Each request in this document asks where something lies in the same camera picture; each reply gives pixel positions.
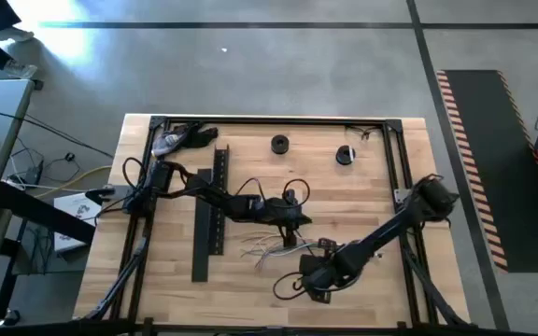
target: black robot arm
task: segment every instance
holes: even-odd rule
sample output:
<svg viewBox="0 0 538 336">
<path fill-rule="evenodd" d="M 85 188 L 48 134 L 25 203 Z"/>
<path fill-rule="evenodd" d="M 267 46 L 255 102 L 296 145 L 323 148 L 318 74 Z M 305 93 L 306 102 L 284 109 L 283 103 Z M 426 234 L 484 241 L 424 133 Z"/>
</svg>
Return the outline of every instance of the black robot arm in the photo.
<svg viewBox="0 0 538 336">
<path fill-rule="evenodd" d="M 331 293 L 353 285 L 361 276 L 364 265 L 375 252 L 410 228 L 418 228 L 424 221 L 444 220 L 451 213 L 458 195 L 447 191 L 441 177 L 422 178 L 404 200 L 397 215 L 360 241 L 337 245 L 321 238 L 319 247 L 325 249 L 323 257 L 302 255 L 299 272 L 304 291 L 313 301 L 329 303 Z M 404 259 L 410 264 L 426 292 L 432 297 L 448 324 L 465 324 L 446 304 L 429 276 L 415 263 L 409 245 L 403 244 Z"/>
<path fill-rule="evenodd" d="M 179 173 L 185 187 L 167 193 L 173 172 Z M 134 195 L 124 203 L 123 209 L 126 213 L 152 211 L 150 205 L 157 198 L 175 199 L 192 196 L 221 209 L 225 216 L 233 221 L 285 228 L 285 246 L 295 245 L 296 237 L 293 232 L 301 225 L 312 222 L 303 214 L 302 206 L 298 204 L 292 189 L 284 190 L 281 198 L 264 199 L 261 195 L 232 195 L 224 189 L 213 186 L 202 177 L 188 172 L 177 162 L 155 161 L 151 164 L 145 180 L 134 190 Z"/>
</svg>

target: wooden table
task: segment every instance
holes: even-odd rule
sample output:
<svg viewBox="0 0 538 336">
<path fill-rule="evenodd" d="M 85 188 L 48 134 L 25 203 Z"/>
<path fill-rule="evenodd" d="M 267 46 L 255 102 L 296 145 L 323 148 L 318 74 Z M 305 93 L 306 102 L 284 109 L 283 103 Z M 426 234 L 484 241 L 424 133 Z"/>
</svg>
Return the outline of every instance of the wooden table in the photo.
<svg viewBox="0 0 538 336">
<path fill-rule="evenodd" d="M 149 115 L 126 116 L 109 183 L 125 184 L 121 164 L 128 157 L 140 159 L 142 156 L 149 118 Z M 329 237 L 338 243 L 349 242 L 362 238 L 392 217 L 385 150 L 379 132 L 372 133 L 367 141 L 361 140 L 359 133 L 346 131 L 342 126 L 213 126 L 219 127 L 219 138 L 214 144 L 201 149 L 183 149 L 169 159 L 196 172 L 211 167 L 214 146 L 225 148 L 229 145 L 228 190 L 231 193 L 253 176 L 261 180 L 267 197 L 280 194 L 287 181 L 304 178 L 311 193 L 303 211 L 313 218 L 312 224 L 300 229 L 305 238 Z M 403 119 L 403 128 L 416 182 L 424 175 L 435 173 L 429 136 L 424 119 Z M 271 138 L 279 133 L 290 139 L 290 151 L 282 156 L 274 154 L 270 148 Z M 357 150 L 357 159 L 349 166 L 339 165 L 334 159 L 335 150 L 344 144 Z M 136 180 L 138 168 L 129 166 L 129 177 Z M 170 190 L 183 188 L 176 175 Z M 298 199 L 302 200 L 304 187 L 292 186 Z M 243 192 L 257 193 L 258 190 L 252 183 Z M 298 270 L 298 260 L 304 250 L 270 258 L 257 272 L 254 265 L 258 257 L 242 256 L 242 249 L 252 248 L 255 241 L 243 241 L 255 236 L 247 233 L 276 232 L 276 229 L 227 220 L 225 255 L 210 257 L 208 283 L 193 283 L 194 204 L 195 200 L 189 197 L 157 203 L 138 308 L 139 321 L 153 317 L 155 324 L 172 325 L 341 328 L 395 328 L 398 321 L 410 322 L 397 240 L 382 249 L 381 259 L 375 258 L 367 264 L 355 286 L 333 293 L 331 304 L 313 302 L 306 295 L 281 301 L 273 296 L 272 285 L 282 274 Z M 116 279 L 127 226 L 128 217 L 121 213 L 110 213 L 99 220 L 75 316 L 87 314 Z M 447 224 L 428 223 L 424 239 L 433 282 L 456 312 L 468 320 Z M 291 281 L 284 281 L 278 289 L 287 291 L 291 290 L 290 286 Z M 132 285 L 127 288 L 122 316 L 127 315 Z M 426 316 L 421 293 L 418 290 L 421 315 Z"/>
</svg>

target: caution stripe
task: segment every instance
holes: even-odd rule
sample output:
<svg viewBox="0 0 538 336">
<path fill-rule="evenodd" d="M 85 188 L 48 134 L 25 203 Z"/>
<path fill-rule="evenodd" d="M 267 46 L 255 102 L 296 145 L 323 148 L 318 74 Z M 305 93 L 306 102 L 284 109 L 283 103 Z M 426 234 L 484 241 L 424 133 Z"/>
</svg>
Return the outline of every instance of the caution stripe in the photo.
<svg viewBox="0 0 538 336">
<path fill-rule="evenodd" d="M 522 127 L 522 132 L 524 133 L 524 137 L 527 139 L 527 142 L 529 143 L 529 148 L 531 149 L 532 156 L 534 157 L 534 161 L 537 164 L 538 168 L 538 155 L 537 152 L 534 149 L 534 146 L 531 141 L 531 136 L 529 135 L 529 132 L 527 131 L 527 128 L 524 126 L 524 120 L 522 119 L 522 115 L 520 114 L 520 110 L 518 109 L 518 106 L 516 104 L 516 101 L 514 100 L 514 97 L 512 97 L 512 92 L 510 92 L 510 89 L 508 88 L 507 80 L 505 80 L 505 77 L 503 76 L 501 71 L 497 72 L 498 75 L 500 75 L 500 79 L 502 80 L 503 88 L 505 89 L 505 92 L 508 96 L 508 99 L 510 100 L 510 104 L 512 105 L 514 112 L 516 113 L 516 117 L 518 120 L 518 123 L 520 124 L 520 127 Z"/>
<path fill-rule="evenodd" d="M 437 81 L 441 93 L 444 97 L 444 105 L 446 106 L 447 117 L 449 123 L 454 131 L 456 137 L 456 145 L 460 156 L 462 158 L 464 173 L 469 181 L 469 186 L 473 194 L 473 201 L 476 206 L 477 213 L 481 219 L 483 231 L 487 238 L 489 251 L 491 254 L 491 260 L 501 273 L 508 272 L 508 262 L 505 258 L 505 252 L 502 247 L 502 239 L 498 235 L 493 215 L 491 214 L 491 208 L 489 207 L 487 194 L 485 192 L 485 186 L 481 182 L 481 178 L 478 173 L 478 167 L 474 160 L 473 151 L 471 150 L 471 144 L 464 130 L 462 124 L 462 117 L 458 106 L 456 105 L 456 98 L 447 80 L 447 74 L 445 71 L 437 71 Z"/>
</svg>

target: gray floor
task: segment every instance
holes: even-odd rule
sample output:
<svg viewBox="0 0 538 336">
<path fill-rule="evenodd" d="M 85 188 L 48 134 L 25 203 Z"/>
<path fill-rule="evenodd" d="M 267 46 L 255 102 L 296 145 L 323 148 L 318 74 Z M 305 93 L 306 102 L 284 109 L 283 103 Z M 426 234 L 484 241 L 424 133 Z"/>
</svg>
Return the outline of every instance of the gray floor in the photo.
<svg viewBox="0 0 538 336">
<path fill-rule="evenodd" d="M 404 0 L 11 1 L 37 41 L 2 44 L 42 69 L 29 113 L 113 152 L 125 113 L 423 117 L 438 172 L 454 186 L 412 30 L 61 29 L 40 21 L 410 22 Z M 538 22 L 538 1 L 417 0 L 424 22 Z M 506 74 L 527 125 L 538 113 L 538 31 L 426 31 L 436 69 Z M 83 169 L 109 161 L 29 125 L 26 145 L 48 160 L 66 151 Z M 79 188 L 105 183 L 101 174 Z M 493 327 L 460 207 L 452 234 L 472 320 Z M 22 323 L 71 317 L 81 274 L 25 276 L 12 307 Z M 538 332 L 538 274 L 499 275 L 512 329 Z"/>
</svg>

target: black cylinder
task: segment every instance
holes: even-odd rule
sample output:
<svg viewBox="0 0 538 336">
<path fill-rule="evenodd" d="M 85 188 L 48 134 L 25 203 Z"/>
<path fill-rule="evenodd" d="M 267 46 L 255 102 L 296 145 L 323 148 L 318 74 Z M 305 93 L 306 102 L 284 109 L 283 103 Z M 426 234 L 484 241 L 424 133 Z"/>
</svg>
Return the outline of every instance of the black cylinder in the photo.
<svg viewBox="0 0 538 336">
<path fill-rule="evenodd" d="M 348 145 L 339 147 L 335 153 L 335 160 L 342 165 L 351 164 L 355 158 L 356 150 Z"/>
<path fill-rule="evenodd" d="M 290 148 L 290 140 L 285 135 L 276 135 L 271 139 L 271 150 L 276 154 L 284 154 Z"/>
</svg>

